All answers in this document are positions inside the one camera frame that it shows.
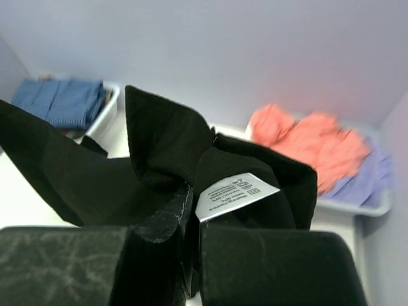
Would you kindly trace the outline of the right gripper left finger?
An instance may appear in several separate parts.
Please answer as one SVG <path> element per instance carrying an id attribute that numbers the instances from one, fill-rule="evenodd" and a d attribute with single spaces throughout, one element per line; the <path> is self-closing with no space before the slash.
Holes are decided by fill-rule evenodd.
<path id="1" fill-rule="evenodd" d="M 121 227 L 1 230 L 1 305 L 118 305 Z"/>

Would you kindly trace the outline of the black long sleeve shirt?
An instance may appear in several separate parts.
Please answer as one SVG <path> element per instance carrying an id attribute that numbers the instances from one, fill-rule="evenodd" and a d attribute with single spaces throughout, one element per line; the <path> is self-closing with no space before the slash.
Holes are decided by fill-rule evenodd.
<path id="1" fill-rule="evenodd" d="M 317 175 L 306 164 L 216 133 L 195 110 L 125 88 L 128 157 L 109 158 L 42 119 L 1 103 L 1 147 L 46 204 L 75 228 L 127 229 L 118 305 L 182 305 L 198 291 L 197 201 L 250 173 L 278 189 L 224 216 L 243 228 L 308 230 Z"/>

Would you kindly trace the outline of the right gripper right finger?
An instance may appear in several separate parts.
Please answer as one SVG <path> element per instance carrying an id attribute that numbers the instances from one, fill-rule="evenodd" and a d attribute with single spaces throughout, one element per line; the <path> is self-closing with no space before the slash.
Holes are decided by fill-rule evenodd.
<path id="1" fill-rule="evenodd" d="M 367 305 L 353 256 L 330 232 L 221 225 L 201 232 L 204 305 Z"/>

